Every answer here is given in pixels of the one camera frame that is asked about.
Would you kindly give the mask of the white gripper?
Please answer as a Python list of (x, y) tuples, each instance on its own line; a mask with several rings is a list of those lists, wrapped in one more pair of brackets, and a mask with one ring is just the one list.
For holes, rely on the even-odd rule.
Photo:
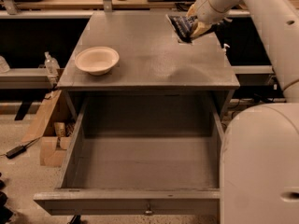
[(190, 38), (197, 38), (207, 32), (210, 24), (221, 21), (228, 11), (240, 0), (196, 0), (187, 11), (187, 17), (196, 15), (197, 19), (191, 29)]

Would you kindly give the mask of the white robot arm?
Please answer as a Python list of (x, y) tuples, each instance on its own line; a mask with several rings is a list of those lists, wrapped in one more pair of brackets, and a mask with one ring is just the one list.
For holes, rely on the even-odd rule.
[(196, 0), (205, 24), (246, 4), (283, 91), (282, 104), (235, 116), (221, 145), (221, 224), (299, 224), (299, 14), (288, 0)]

